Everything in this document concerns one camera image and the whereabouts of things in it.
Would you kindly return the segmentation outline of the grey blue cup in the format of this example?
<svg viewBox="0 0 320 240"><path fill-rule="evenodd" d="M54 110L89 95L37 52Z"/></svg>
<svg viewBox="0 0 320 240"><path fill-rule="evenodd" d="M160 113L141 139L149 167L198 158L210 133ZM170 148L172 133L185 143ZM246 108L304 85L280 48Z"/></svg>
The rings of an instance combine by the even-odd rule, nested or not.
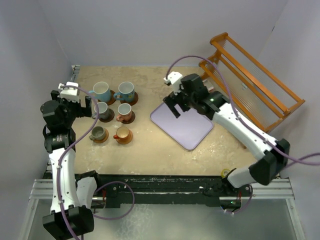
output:
<svg viewBox="0 0 320 240"><path fill-rule="evenodd" d="M94 106L93 108L94 113L92 117L95 119L97 116L99 116L100 120L107 120L110 116L110 111L107 103L105 102L98 102L97 106Z"/></svg>

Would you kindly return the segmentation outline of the large light blue cup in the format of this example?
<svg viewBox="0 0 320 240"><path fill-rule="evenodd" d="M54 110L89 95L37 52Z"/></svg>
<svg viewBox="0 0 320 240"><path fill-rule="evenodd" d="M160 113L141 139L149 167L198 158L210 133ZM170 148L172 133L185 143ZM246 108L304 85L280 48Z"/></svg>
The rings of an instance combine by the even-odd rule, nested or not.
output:
<svg viewBox="0 0 320 240"><path fill-rule="evenodd" d="M111 99L109 84L104 81L97 82L89 93L94 94L95 98L101 102L108 102Z"/></svg>

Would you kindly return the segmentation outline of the dark walnut coaster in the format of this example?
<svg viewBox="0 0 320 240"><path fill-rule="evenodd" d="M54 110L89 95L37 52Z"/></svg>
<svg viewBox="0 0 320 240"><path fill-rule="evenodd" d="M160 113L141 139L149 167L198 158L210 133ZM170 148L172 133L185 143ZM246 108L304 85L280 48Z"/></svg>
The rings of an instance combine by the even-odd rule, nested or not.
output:
<svg viewBox="0 0 320 240"><path fill-rule="evenodd" d="M112 121L115 117L115 113L112 109L108 109L108 113L109 113L109 115L107 118L100 117L99 120L103 123L108 123L108 122Z"/></svg>
<svg viewBox="0 0 320 240"><path fill-rule="evenodd" d="M135 120L135 118L136 118L135 113L131 111L129 114L126 114L126 115L119 114L116 117L116 120L122 124L130 124Z"/></svg>

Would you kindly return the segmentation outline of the grey green cup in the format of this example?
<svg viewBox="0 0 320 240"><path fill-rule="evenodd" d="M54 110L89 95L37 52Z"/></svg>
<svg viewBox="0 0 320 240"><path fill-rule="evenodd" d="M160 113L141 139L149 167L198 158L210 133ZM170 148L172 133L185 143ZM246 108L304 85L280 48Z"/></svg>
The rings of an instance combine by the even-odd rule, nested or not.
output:
<svg viewBox="0 0 320 240"><path fill-rule="evenodd" d="M89 139L94 141L101 141L106 137L106 130L101 126L95 126L92 131Z"/></svg>

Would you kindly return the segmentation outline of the reddish wooden coaster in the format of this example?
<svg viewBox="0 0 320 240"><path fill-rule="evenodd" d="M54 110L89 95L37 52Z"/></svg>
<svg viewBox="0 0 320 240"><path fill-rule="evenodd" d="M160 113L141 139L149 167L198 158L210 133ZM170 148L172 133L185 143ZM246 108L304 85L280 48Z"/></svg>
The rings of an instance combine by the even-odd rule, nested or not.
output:
<svg viewBox="0 0 320 240"><path fill-rule="evenodd" d="M139 100L139 96L136 92L130 93L130 94L125 94L124 95L124 100L121 100L120 103L124 104L127 103L131 106L135 105Z"/></svg>
<svg viewBox="0 0 320 240"><path fill-rule="evenodd" d="M114 94L115 92L113 90L110 90L110 99L108 102L106 102L108 106L112 105L116 101L116 99L114 98Z"/></svg>

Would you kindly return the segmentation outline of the light orange wooden coaster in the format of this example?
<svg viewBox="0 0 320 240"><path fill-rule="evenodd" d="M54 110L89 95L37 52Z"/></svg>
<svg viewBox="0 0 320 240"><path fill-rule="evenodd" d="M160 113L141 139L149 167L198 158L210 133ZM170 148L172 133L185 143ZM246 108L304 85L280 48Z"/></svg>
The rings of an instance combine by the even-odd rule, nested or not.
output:
<svg viewBox="0 0 320 240"><path fill-rule="evenodd" d="M133 139L133 133L132 131L129 129L128 130L129 134L127 137L125 138L116 138L115 140L117 141L117 143L121 144L121 145L126 145L128 143L130 143Z"/></svg>
<svg viewBox="0 0 320 240"><path fill-rule="evenodd" d="M104 129L106 131L106 137L103 140L93 140L94 143L101 144L101 143L104 143L109 138L109 131L106 128Z"/></svg>

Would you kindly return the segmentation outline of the pink red cup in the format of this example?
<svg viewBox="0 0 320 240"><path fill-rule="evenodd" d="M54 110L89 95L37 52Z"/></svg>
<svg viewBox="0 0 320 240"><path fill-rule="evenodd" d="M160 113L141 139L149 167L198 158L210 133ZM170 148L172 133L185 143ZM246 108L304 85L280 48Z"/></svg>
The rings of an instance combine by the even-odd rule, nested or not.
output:
<svg viewBox="0 0 320 240"><path fill-rule="evenodd" d="M132 106L128 103L122 103L118 106L118 116L116 120L118 122L127 122L132 118Z"/></svg>

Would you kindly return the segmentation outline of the orange copper cup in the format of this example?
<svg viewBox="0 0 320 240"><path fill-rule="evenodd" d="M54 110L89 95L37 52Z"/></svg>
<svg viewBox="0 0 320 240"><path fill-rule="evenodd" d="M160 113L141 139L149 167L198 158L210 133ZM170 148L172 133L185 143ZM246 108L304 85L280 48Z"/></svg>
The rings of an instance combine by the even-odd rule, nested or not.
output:
<svg viewBox="0 0 320 240"><path fill-rule="evenodd" d="M130 137L130 130L125 127L125 126L121 126L116 130L115 135L113 136L113 138L117 141L126 141L128 140Z"/></svg>

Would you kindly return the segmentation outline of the blue cup with pattern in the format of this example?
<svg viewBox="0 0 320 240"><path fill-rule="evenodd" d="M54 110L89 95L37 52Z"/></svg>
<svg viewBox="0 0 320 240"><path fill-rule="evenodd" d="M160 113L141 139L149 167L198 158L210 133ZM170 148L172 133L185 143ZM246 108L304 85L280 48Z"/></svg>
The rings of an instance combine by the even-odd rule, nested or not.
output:
<svg viewBox="0 0 320 240"><path fill-rule="evenodd" d="M134 85L129 81L120 83L118 86L118 92L114 93L113 97L118 101L125 101L128 103L132 102L135 98Z"/></svg>

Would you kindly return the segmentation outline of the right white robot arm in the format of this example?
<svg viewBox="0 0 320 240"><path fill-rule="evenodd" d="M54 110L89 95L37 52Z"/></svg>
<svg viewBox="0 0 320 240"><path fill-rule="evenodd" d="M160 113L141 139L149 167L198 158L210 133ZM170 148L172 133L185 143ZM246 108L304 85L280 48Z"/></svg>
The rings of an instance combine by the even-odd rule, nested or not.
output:
<svg viewBox="0 0 320 240"><path fill-rule="evenodd" d="M250 122L244 115L232 108L230 100L219 91L208 91L201 77L196 74L183 76L173 71L163 79L172 92L163 99L176 118L180 113L194 109L214 123L221 125L236 137L254 156L256 162L249 167L236 168L223 178L222 190L228 196L235 195L242 186L259 183L267 186L287 166L290 143L277 140Z"/></svg>

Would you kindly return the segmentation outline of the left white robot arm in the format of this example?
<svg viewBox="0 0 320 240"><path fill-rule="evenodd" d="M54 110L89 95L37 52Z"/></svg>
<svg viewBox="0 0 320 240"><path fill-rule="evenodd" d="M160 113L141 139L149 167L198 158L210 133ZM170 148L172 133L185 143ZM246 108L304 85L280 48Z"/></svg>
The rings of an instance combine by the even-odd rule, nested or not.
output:
<svg viewBox="0 0 320 240"><path fill-rule="evenodd" d="M69 240L94 230L92 197L103 191L95 171L76 179L76 134L72 124L76 118L92 115L91 99L81 106L79 90L67 87L53 90L51 100L41 105L45 121L42 134L44 147L52 167L52 203L50 214L42 219L43 227L56 240Z"/></svg>

